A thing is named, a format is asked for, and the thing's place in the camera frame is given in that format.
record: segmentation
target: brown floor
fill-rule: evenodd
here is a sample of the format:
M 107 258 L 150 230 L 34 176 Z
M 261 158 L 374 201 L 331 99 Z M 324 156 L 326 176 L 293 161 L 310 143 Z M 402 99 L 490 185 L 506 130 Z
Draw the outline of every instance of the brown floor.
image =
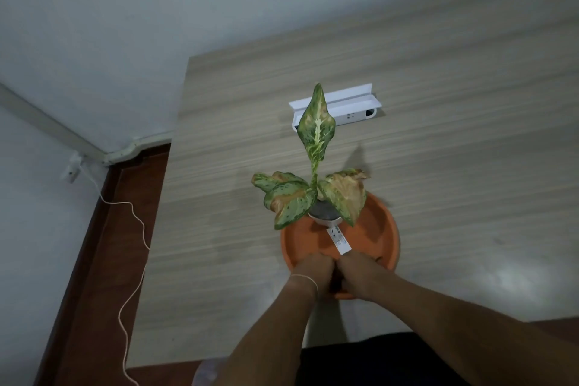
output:
M 145 156 L 141 163 L 118 170 L 120 177 L 116 190 L 110 191 L 114 201 L 134 203 L 135 213 L 146 226 L 147 243 L 155 223 L 167 157 L 166 153 L 153 153 Z M 125 338 L 117 323 L 117 313 L 139 283 L 148 251 L 141 241 L 140 224 L 131 215 L 128 205 L 110 207 L 104 219 L 104 226 L 96 221 L 103 230 L 100 240 L 95 243 L 92 262 L 79 264 L 83 266 L 81 270 L 86 274 L 86 280 L 78 290 L 71 317 L 66 319 L 64 328 L 67 331 L 59 331 L 63 325 L 56 325 L 53 333 L 56 336 L 51 337 L 51 340 L 62 341 L 59 355 L 54 355 L 55 349 L 52 348 L 52 354 L 45 356 L 48 367 L 41 368 L 39 385 L 131 384 L 122 373 Z M 123 311 L 122 319 L 129 336 L 137 303 L 138 294 Z M 579 343 L 579 319 L 547 321 L 538 325 L 563 339 Z M 198 365 L 199 362 L 173 363 L 132 368 L 128 372 L 141 386 L 188 386 Z M 43 369 L 53 371 L 52 376 L 42 375 Z

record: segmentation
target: hand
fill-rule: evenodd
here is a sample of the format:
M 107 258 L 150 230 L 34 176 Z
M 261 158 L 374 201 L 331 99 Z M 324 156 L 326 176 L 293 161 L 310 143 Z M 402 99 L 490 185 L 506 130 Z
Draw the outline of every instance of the hand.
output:
M 304 275 L 313 279 L 318 286 L 320 292 L 319 297 L 323 297 L 328 294 L 329 283 L 332 279 L 332 273 L 334 272 L 335 266 L 336 261 L 334 261 L 333 258 L 324 255 L 323 253 L 316 252 L 301 260 L 298 265 L 293 268 L 292 274 Z M 308 285 L 310 289 L 314 290 L 314 294 L 317 296 L 314 284 L 307 278 L 290 277 L 288 284 L 301 286 Z
M 342 255 L 336 265 L 344 275 L 342 288 L 366 301 L 373 300 L 373 289 L 377 282 L 393 275 L 374 258 L 359 251 L 349 251 Z

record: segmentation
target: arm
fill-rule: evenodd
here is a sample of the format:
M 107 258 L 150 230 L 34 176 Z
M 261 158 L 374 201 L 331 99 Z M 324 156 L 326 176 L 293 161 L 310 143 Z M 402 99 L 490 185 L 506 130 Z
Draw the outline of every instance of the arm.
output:
M 334 265 L 332 258 L 316 253 L 301 261 L 292 274 L 312 278 L 323 296 Z M 303 334 L 317 298 L 315 284 L 303 277 L 289 278 L 271 307 L 236 346 L 214 386 L 293 385 Z
M 337 266 L 351 293 L 391 311 L 473 385 L 579 384 L 579 347 L 480 305 L 419 287 L 372 258 Z

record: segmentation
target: white label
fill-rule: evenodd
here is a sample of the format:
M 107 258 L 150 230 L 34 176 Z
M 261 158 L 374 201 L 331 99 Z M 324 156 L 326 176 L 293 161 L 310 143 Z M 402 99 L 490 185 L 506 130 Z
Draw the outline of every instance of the white label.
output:
M 326 230 L 328 231 L 329 236 L 332 238 L 334 244 L 336 244 L 337 250 L 338 252 L 340 252 L 340 255 L 343 255 L 345 254 L 345 252 L 349 252 L 352 250 L 350 244 L 348 244 L 346 237 L 344 236 L 344 234 L 342 234 L 342 231 L 340 230 L 339 227 L 334 226 Z

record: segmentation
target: power cord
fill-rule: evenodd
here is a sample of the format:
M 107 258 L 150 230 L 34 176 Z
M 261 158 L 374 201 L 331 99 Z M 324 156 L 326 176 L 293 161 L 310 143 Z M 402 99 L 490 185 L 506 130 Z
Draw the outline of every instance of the power cord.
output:
M 98 196 L 102 200 L 103 203 L 106 203 L 107 205 L 131 205 L 131 212 L 133 213 L 133 217 L 135 217 L 139 221 L 139 223 L 141 223 L 141 225 L 143 227 L 143 229 L 142 229 L 143 244 L 145 245 L 147 250 L 150 251 L 150 247 L 147 245 L 147 242 L 145 241 L 145 223 L 143 223 L 143 221 L 139 217 L 137 217 L 137 215 L 135 214 L 135 208 L 134 208 L 133 204 L 131 202 L 108 202 L 108 201 L 106 201 L 103 198 L 103 195 L 101 194 L 101 189 L 99 188 L 96 180 L 93 179 L 92 176 L 87 171 L 84 170 L 82 165 L 79 165 L 78 168 L 86 176 L 86 178 L 88 178 L 93 183 L 94 187 L 97 188 Z M 145 278 L 146 267 L 147 267 L 147 265 L 145 264 L 145 266 L 143 267 L 143 273 L 141 274 L 141 280 L 139 281 L 137 288 L 135 288 L 134 292 L 131 293 L 131 295 L 127 298 L 125 303 L 120 307 L 119 314 L 117 315 L 117 320 L 119 322 L 120 328 L 123 331 L 123 334 L 125 334 L 125 355 L 123 355 L 123 374 L 135 386 L 140 386 L 140 385 L 136 380 L 134 380 L 134 378 L 132 378 L 130 375 L 127 374 L 127 366 L 126 365 L 127 365 L 127 352 L 128 352 L 128 333 L 127 333 L 127 330 L 125 329 L 125 326 L 123 325 L 123 322 L 120 320 L 120 314 L 123 312 L 124 307 L 133 298 L 135 293 L 138 292 L 139 288 L 141 288 L 141 285 L 143 284 L 143 279 Z

